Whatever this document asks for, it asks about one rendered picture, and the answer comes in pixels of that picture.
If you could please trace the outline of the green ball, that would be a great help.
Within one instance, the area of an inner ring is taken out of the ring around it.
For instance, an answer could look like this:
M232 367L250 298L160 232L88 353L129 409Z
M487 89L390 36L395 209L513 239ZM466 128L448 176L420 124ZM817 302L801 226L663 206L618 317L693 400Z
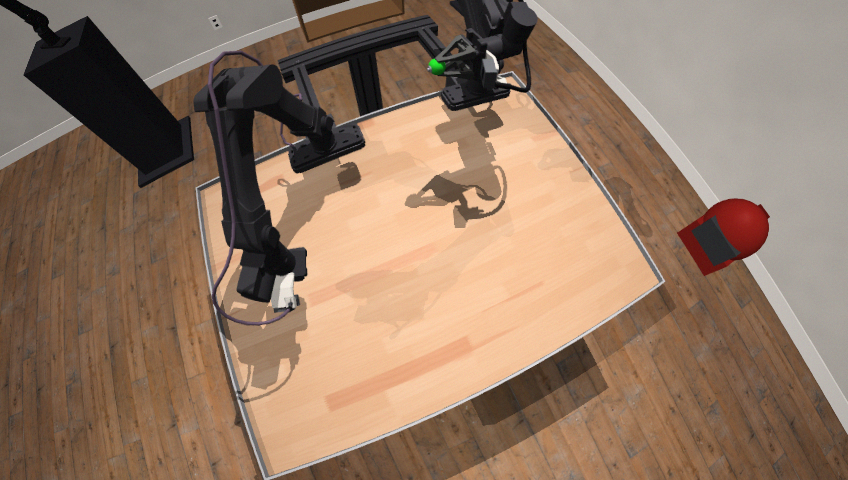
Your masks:
M445 62L439 62L438 63L435 59L432 59L430 61L429 65L431 66L432 74L434 74L434 75L441 75L446 69Z

